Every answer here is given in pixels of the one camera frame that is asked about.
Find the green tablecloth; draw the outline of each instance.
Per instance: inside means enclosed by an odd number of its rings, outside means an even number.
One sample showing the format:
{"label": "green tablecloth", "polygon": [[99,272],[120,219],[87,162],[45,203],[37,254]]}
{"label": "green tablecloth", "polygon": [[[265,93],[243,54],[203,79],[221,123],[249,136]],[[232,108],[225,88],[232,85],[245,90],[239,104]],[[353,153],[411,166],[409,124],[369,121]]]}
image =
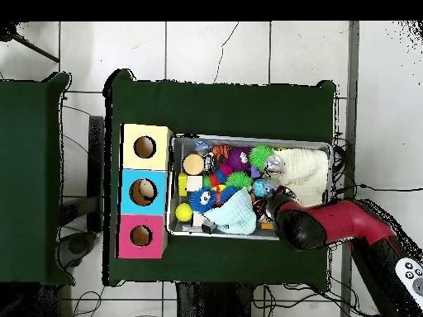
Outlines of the green tablecloth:
{"label": "green tablecloth", "polygon": [[169,236],[160,260],[116,259],[119,128],[121,123],[166,125],[174,133],[277,140],[323,141],[333,137],[335,85],[240,86],[133,81],[116,71],[104,89],[106,138],[112,138],[109,240],[104,278],[130,281],[310,283],[326,289],[327,249],[294,252],[278,241]]}

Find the metal tray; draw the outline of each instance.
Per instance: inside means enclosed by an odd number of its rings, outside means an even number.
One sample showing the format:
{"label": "metal tray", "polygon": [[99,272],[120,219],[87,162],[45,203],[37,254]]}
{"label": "metal tray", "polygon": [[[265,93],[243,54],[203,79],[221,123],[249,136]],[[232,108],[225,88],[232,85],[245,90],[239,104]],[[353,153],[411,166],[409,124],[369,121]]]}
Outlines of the metal tray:
{"label": "metal tray", "polygon": [[172,136],[169,145],[169,152],[173,153],[173,157],[169,157],[169,176],[166,204],[166,230],[170,234],[182,236],[191,235],[210,238],[216,237],[231,239],[278,240],[272,230],[260,229],[260,227],[257,227],[255,232],[253,232],[252,234],[226,234],[219,230],[213,231],[212,234],[207,234],[203,232],[196,232],[196,229],[194,228],[191,228],[190,231],[183,230],[183,223],[176,218],[175,210],[180,203],[188,202],[188,197],[179,197],[178,175],[181,173],[183,158],[194,151],[194,143],[199,140],[204,140],[211,146],[216,144],[229,144],[232,147],[254,147],[257,144],[267,144],[274,148],[286,147],[287,149],[319,149],[326,153],[329,161],[327,187],[326,192],[323,194],[322,201],[326,202],[331,198],[333,149],[330,144],[327,144],[325,142],[253,139],[214,135],[175,134]]}

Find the dark green mat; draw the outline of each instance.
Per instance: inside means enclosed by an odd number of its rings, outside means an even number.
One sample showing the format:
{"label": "dark green mat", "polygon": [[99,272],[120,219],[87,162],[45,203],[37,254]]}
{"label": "dark green mat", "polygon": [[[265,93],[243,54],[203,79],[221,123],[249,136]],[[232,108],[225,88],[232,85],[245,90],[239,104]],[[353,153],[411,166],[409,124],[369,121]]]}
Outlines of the dark green mat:
{"label": "dark green mat", "polygon": [[59,98],[69,75],[0,81],[0,281],[70,283],[55,262]]}
{"label": "dark green mat", "polygon": [[130,281],[310,283],[326,289],[327,249],[296,253],[279,242],[170,236],[160,260],[115,259],[119,127],[166,125],[174,133],[323,141],[333,137],[335,85],[240,86],[132,81],[122,70],[105,86],[112,116],[109,262],[111,283]]}

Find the purple plush toy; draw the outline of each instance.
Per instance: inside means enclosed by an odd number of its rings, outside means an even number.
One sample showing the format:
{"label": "purple plush toy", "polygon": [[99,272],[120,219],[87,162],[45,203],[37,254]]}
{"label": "purple plush toy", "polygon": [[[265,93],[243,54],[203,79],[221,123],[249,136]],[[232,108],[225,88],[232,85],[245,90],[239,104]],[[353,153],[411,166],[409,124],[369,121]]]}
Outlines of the purple plush toy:
{"label": "purple plush toy", "polygon": [[250,151],[251,148],[231,149],[227,164],[234,172],[246,172],[250,168]]}

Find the tennis ball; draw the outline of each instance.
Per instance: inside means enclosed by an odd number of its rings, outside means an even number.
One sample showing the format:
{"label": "tennis ball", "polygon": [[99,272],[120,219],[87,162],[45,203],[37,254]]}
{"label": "tennis ball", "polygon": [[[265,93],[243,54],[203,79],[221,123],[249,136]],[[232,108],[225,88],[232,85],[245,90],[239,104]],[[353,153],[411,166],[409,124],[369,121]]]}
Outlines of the tennis ball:
{"label": "tennis ball", "polygon": [[192,210],[187,203],[179,204],[175,214],[179,221],[190,221],[192,218]]}

